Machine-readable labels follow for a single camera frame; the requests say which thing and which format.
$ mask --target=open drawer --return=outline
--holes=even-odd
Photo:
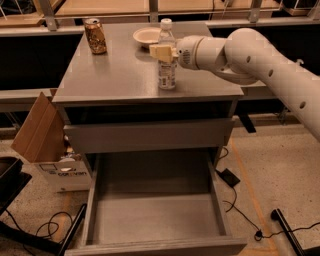
[[[80,153],[106,153],[227,144],[231,118],[66,125],[72,147]]]
[[[66,255],[238,254],[205,149],[100,154],[82,246]]]

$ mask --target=white bowl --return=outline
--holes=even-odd
[[[149,49],[149,45],[157,44],[160,34],[160,28],[142,28],[133,33],[133,38],[141,43],[141,46]]]

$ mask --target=gray cabinet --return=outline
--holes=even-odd
[[[246,242],[232,237],[214,169],[241,88],[179,67],[177,88],[158,89],[156,62],[132,38],[143,26],[104,25],[106,55],[82,38],[53,99],[74,149],[97,159],[82,245],[66,255],[237,254]]]

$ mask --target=plastic bottle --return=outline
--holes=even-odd
[[[172,21],[171,19],[162,19],[160,23],[161,31],[159,35],[158,44],[170,45],[173,48],[176,47],[176,40],[172,35]],[[177,61],[174,60],[171,63],[164,61],[158,61],[159,69],[159,81],[158,85],[161,89],[171,90],[176,86],[176,67]]]

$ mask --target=concrete floor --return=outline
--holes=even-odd
[[[220,160],[218,169],[229,168],[241,180],[235,189],[236,206],[243,211],[264,235],[280,231],[270,218],[273,209],[280,208],[292,228],[306,227],[320,221],[320,144],[294,118],[282,126],[274,116],[253,117],[257,133],[248,134],[237,121],[227,149],[229,155]],[[0,130],[0,156],[17,156],[10,149],[12,137]],[[75,216],[87,201],[87,192],[53,193],[46,180],[30,164],[23,171],[33,178],[8,208],[25,231],[35,233],[38,227],[59,211]],[[218,178],[223,199],[233,201],[234,192]],[[234,237],[246,238],[248,245],[240,256],[295,255],[286,237],[281,234],[260,242],[254,240],[255,228],[237,211],[227,213]],[[7,213],[0,220],[14,227]],[[61,229],[54,235],[60,241],[69,220],[55,219]],[[320,246],[320,226],[296,233],[303,248]],[[70,247],[79,246],[80,227]],[[34,255],[48,255],[31,248]],[[19,243],[0,237],[0,255],[30,255]]]

